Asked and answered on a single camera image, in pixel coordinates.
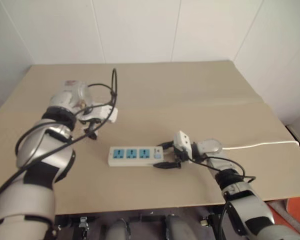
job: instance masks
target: wooden table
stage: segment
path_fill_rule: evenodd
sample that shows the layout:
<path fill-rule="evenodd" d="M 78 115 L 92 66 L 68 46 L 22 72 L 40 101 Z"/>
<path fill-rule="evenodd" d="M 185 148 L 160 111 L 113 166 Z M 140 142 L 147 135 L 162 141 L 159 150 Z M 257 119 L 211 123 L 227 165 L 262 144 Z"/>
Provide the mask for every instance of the wooden table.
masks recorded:
<path fill-rule="evenodd" d="M 111 146 L 152 146 L 182 130 L 192 141 L 225 146 L 292 140 L 271 109 L 230 61 L 148 64 L 35 65 L 0 109 L 0 185 L 16 171 L 14 145 L 45 112 L 66 80 L 110 84 L 118 72 L 118 118 L 97 141 L 73 147 L 75 163 L 54 189 L 57 214 L 216 205 L 221 191 L 204 167 L 109 167 Z M 107 102 L 109 92 L 91 89 Z M 82 134 L 77 124 L 74 136 Z M 227 156 L 257 176 L 264 200 L 300 196 L 300 148 L 293 143 L 229 150 Z"/>

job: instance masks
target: robotic arm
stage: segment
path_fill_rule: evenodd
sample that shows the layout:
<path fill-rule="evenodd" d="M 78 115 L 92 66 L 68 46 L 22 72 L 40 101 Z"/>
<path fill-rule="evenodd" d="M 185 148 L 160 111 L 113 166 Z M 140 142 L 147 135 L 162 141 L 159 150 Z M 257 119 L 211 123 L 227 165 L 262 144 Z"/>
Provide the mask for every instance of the robotic arm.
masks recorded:
<path fill-rule="evenodd" d="M 118 110 L 114 106 L 102 104 L 96 110 L 95 105 L 88 86 L 78 81 L 67 81 L 63 91 L 51 98 L 42 119 L 29 132 L 20 150 L 16 148 L 17 167 L 31 167 L 0 194 L 0 240 L 56 238 L 53 184 L 66 177 L 76 153 L 69 145 L 31 164 L 35 159 L 71 143 L 77 119 L 89 123 L 87 137 L 93 139 L 97 138 L 92 131 L 96 124 L 116 120 Z"/>
<path fill-rule="evenodd" d="M 220 142 L 214 139 L 191 144 L 179 131 L 173 140 L 177 161 L 201 163 L 205 159 L 210 173 L 218 183 L 225 208 L 236 233 L 250 240 L 300 240 L 300 235 L 284 225 L 275 225 L 271 210 L 250 184 L 239 175 L 235 165 L 227 160 Z"/>

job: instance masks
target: black cable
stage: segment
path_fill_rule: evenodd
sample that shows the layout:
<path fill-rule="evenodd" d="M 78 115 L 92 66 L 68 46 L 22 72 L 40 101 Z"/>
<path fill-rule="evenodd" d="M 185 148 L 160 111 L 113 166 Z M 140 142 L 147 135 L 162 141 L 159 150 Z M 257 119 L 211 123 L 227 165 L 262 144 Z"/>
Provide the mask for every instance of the black cable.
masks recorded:
<path fill-rule="evenodd" d="M 206 167 L 206 168 L 208 168 L 208 169 L 212 169 L 212 170 L 215 170 L 215 171 L 217 171 L 217 172 L 221 172 L 220 169 L 215 168 L 215 167 L 212 167 L 212 166 L 209 166 L 209 165 L 206 165 L 206 164 L 203 164 L 203 163 L 201 163 L 201 162 L 193 161 L 192 159 L 189 159 L 189 161 L 190 161 L 190 162 L 193 162 L 193 163 L 195 163 L 195 164 L 204 166 L 204 167 Z"/>
<path fill-rule="evenodd" d="M 103 106 L 107 106 L 107 105 L 110 105 L 112 106 L 114 104 L 114 98 L 116 97 L 116 93 L 114 92 L 113 90 L 113 85 L 114 85 L 114 81 L 113 81 L 113 77 L 114 77 L 114 72 L 112 71 L 112 76 L 111 76 L 111 87 L 106 85 L 106 84 L 103 84 L 103 83 L 92 83 L 92 84 L 89 84 L 88 87 L 93 87 L 93 86 L 103 86 L 103 87 L 106 87 L 107 89 L 110 90 L 110 94 L 111 94 L 111 100 L 108 101 L 107 103 L 104 103 L 104 104 L 99 104 L 99 105 L 92 105 L 92 106 L 87 106 L 79 111 L 77 111 L 74 116 L 77 116 L 79 113 L 82 113 L 82 112 L 85 112 L 86 110 L 90 111 L 91 109 L 95 109 L 95 108 L 99 108 L 99 107 L 103 107 Z"/>
<path fill-rule="evenodd" d="M 99 104 L 99 105 L 87 106 L 87 107 L 85 107 L 85 108 L 80 109 L 79 111 L 77 111 L 77 112 L 74 114 L 74 116 L 77 116 L 79 113 L 82 113 L 82 112 L 84 112 L 84 111 L 86 111 L 86 110 L 95 109 L 95 108 L 100 108 L 100 107 L 107 106 L 107 105 L 111 105 L 111 106 L 112 106 L 112 104 L 113 104 L 113 101 L 111 100 L 111 101 L 109 101 L 109 102 L 107 102 L 107 103 L 103 103 L 103 104 Z"/>
<path fill-rule="evenodd" d="M 110 111 L 110 113 L 108 114 L 108 116 L 103 120 L 103 122 L 101 122 L 97 127 L 95 127 L 93 130 L 87 132 L 86 134 L 50 151 L 50 152 L 47 152 L 41 156 L 38 156 L 36 157 L 35 159 L 33 159 L 29 164 L 27 165 L 24 165 L 23 167 L 21 167 L 15 174 L 13 174 L 7 181 L 5 181 L 5 183 L 0 187 L 0 194 L 2 194 L 2 192 L 18 177 L 20 176 L 24 171 L 28 170 L 29 168 L 31 168 L 33 165 L 41 162 L 43 159 L 51 156 L 52 154 L 55 154 L 69 146 L 71 146 L 72 144 L 75 144 L 77 142 L 79 142 L 80 140 L 90 136 L 91 134 L 93 134 L 95 131 L 97 131 L 98 129 L 100 129 L 107 121 L 108 119 L 110 118 L 111 114 L 113 113 L 114 109 L 115 109 L 115 105 L 116 105 L 116 102 L 117 102 L 117 95 L 118 95 L 118 79 L 117 79 L 117 71 L 116 69 L 114 68 L 112 70 L 112 78 L 111 78 L 111 85 L 113 86 L 113 82 L 114 82 L 114 85 L 115 85 L 115 89 L 114 89 L 114 92 L 115 92 L 115 97 L 114 97 L 114 101 L 113 101 L 113 107 Z"/>
<path fill-rule="evenodd" d="M 242 165 L 240 165 L 239 163 L 237 163 L 236 161 L 233 161 L 233 160 L 231 160 L 231 159 L 224 158 L 224 157 L 217 157 L 217 156 L 207 156 L 207 157 L 204 157 L 204 158 L 200 158 L 200 160 L 201 160 L 202 162 L 205 161 L 205 160 L 207 160 L 207 159 L 221 159 L 221 160 L 225 160 L 225 161 L 228 161 L 228 162 L 231 162 L 231 163 L 236 164 L 237 166 L 239 166 L 239 167 L 241 168 L 241 170 L 242 170 L 242 172 L 243 172 L 242 175 L 239 175 L 239 174 L 236 174 L 236 175 L 239 176 L 239 177 L 242 177 L 243 179 L 250 179 L 250 180 L 248 181 L 248 183 L 251 183 L 253 180 L 255 180 L 255 179 L 257 178 L 257 177 L 255 177 L 255 176 L 246 176 L 246 171 L 245 171 L 244 167 L 243 167 Z M 214 168 L 214 167 L 212 167 L 212 166 L 203 164 L 203 163 L 201 163 L 201 162 L 194 161 L 194 160 L 192 160 L 192 159 L 188 159 L 188 160 L 189 160 L 190 162 L 195 163 L 195 164 L 204 166 L 204 167 L 206 167 L 206 168 L 208 168 L 208 169 L 212 169 L 212 170 L 215 170 L 215 171 L 217 171 L 217 172 L 221 172 L 221 170 L 218 169 L 218 168 Z"/>
<path fill-rule="evenodd" d="M 112 88 L 111 88 L 111 87 L 109 87 L 108 85 L 103 84 L 103 83 L 92 83 L 92 84 L 89 84 L 89 85 L 88 85 L 89 88 L 90 88 L 90 87 L 93 87 L 93 86 L 104 86 L 104 87 L 110 89 L 110 91 L 112 91 Z"/>
<path fill-rule="evenodd" d="M 218 239 L 217 240 L 223 240 L 223 238 L 224 238 L 224 236 L 222 234 L 222 222 L 224 221 L 225 214 L 226 214 L 226 211 L 228 210 L 229 206 L 230 206 L 229 201 L 227 201 L 223 206 L 223 210 L 221 213 L 220 222 L 219 222 L 219 226 L 218 226 L 218 236 L 217 236 Z"/>
<path fill-rule="evenodd" d="M 41 128 L 43 126 L 46 126 L 46 125 L 59 125 L 59 124 L 66 124 L 67 122 L 64 122 L 64 121 L 49 121 L 49 122 L 43 122 L 43 123 L 40 123 L 38 125 L 35 125 L 34 127 L 30 128 L 28 131 L 26 131 L 19 139 L 18 141 L 16 142 L 15 144 L 15 147 L 14 147 L 14 153 L 15 155 L 17 156 L 18 155 L 18 152 L 19 152 L 19 147 L 20 147 L 20 144 L 22 143 L 22 141 L 30 134 L 32 133 L 34 130 L 38 129 L 38 128 Z"/>
<path fill-rule="evenodd" d="M 206 159 L 221 159 L 221 160 L 225 160 L 225 161 L 228 161 L 230 163 L 233 163 L 233 164 L 237 165 L 242 170 L 242 177 L 244 177 L 244 178 L 246 177 L 246 170 L 244 169 L 244 167 L 242 165 L 240 165 L 236 161 L 233 161 L 233 160 L 225 158 L 225 157 L 219 157 L 219 156 L 206 156 L 206 157 L 203 158 L 203 160 L 206 160 Z"/>

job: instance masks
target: white cable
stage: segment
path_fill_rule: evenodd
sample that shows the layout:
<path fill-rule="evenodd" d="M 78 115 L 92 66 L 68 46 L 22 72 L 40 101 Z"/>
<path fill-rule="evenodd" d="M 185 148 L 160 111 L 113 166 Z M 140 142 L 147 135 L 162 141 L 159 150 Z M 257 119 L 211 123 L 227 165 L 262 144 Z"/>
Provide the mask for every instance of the white cable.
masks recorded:
<path fill-rule="evenodd" d="M 248 149 L 248 148 L 254 148 L 261 145 L 270 145 L 270 144 L 297 144 L 299 146 L 298 141 L 273 141 L 273 142 L 261 142 L 253 145 L 247 145 L 247 146 L 233 146 L 233 147 L 223 147 L 222 150 L 234 150 L 234 149 Z"/>

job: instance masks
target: electrical outlet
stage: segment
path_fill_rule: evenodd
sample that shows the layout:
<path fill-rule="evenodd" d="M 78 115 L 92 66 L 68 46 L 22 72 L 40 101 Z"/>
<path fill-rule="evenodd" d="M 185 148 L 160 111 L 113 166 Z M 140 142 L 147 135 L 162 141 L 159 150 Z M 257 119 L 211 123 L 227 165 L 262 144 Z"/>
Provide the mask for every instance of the electrical outlet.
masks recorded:
<path fill-rule="evenodd" d="M 139 158 L 141 158 L 141 159 L 150 158 L 150 150 L 149 149 L 139 149 Z"/>
<path fill-rule="evenodd" d="M 112 146 L 108 156 L 111 167 L 152 167 L 164 161 L 162 146 Z"/>
<path fill-rule="evenodd" d="M 136 149 L 127 149 L 126 150 L 126 158 L 127 159 L 137 158 L 137 150 Z"/>
<path fill-rule="evenodd" d="M 125 150 L 124 149 L 115 149 L 113 151 L 113 158 L 114 159 L 123 159 L 125 155 Z"/>

